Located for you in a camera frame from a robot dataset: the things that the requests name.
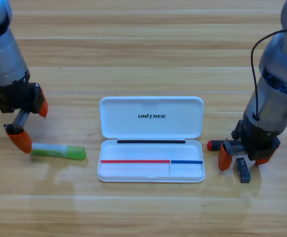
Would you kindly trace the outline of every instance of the blue stripe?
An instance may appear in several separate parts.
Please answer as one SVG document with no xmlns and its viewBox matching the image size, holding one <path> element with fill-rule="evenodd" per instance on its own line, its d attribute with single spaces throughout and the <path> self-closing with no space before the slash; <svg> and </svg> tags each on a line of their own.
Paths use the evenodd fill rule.
<svg viewBox="0 0 287 237">
<path fill-rule="evenodd" d="M 202 160 L 172 160 L 171 164 L 203 164 Z"/>
</svg>

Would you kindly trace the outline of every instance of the wooden table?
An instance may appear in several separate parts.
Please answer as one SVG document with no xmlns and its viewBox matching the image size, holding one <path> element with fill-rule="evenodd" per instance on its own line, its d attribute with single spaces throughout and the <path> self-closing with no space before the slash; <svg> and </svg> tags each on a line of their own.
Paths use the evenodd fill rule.
<svg viewBox="0 0 287 237">
<path fill-rule="evenodd" d="M 250 50 L 280 29 L 284 0 L 12 0 L 12 30 L 49 102 L 31 115 L 35 142 L 86 147 L 85 161 L 31 158 L 0 113 L 0 237 L 287 237 L 287 129 L 251 183 L 221 173 L 210 139 L 230 138 L 253 91 Z M 254 55 L 255 65 L 266 46 Z M 206 179 L 103 183 L 99 100 L 195 95 L 204 100 Z"/>
</svg>

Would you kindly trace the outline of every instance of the red stripe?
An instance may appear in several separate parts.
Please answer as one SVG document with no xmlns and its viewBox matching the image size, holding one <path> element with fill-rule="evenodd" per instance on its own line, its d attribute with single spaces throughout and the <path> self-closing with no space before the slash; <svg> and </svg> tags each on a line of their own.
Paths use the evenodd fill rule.
<svg viewBox="0 0 287 237">
<path fill-rule="evenodd" d="M 160 159 L 160 160 L 151 160 L 151 159 L 105 159 L 102 160 L 101 163 L 170 163 L 170 160 L 167 159 Z"/>
</svg>

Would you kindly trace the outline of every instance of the metal cylinder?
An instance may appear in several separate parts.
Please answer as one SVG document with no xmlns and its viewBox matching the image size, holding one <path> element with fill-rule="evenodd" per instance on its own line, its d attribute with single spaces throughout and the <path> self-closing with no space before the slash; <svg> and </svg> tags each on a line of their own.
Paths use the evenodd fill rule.
<svg viewBox="0 0 287 237">
<path fill-rule="evenodd" d="M 28 68 L 10 30 L 0 36 L 0 86 L 21 80 Z"/>
<path fill-rule="evenodd" d="M 256 127 L 264 131 L 281 134 L 287 126 L 287 94 L 282 93 L 273 87 L 261 76 L 258 85 L 258 118 L 253 115 L 256 113 L 255 92 L 247 105 L 245 114 L 249 121 Z"/>
</svg>

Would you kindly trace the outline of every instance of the robotic arm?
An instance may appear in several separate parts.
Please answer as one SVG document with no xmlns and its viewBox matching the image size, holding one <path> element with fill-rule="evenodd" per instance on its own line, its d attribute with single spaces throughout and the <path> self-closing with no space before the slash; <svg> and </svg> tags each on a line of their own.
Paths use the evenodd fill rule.
<svg viewBox="0 0 287 237">
<path fill-rule="evenodd" d="M 281 24 L 287 29 L 287 1 L 282 9 Z M 275 35 L 268 43 L 259 70 L 258 107 L 254 92 L 243 119 L 231 133 L 233 140 L 208 142 L 209 150 L 219 149 L 221 171 L 230 167 L 233 155 L 247 154 L 256 165 L 267 163 L 280 145 L 278 135 L 287 126 L 287 31 Z"/>
<path fill-rule="evenodd" d="M 4 128 L 12 142 L 30 153 L 32 141 L 23 126 L 30 113 L 47 116 L 48 104 L 38 83 L 29 83 L 30 72 L 9 27 L 12 11 L 8 0 L 0 0 L 0 111 L 16 119 Z"/>
</svg>

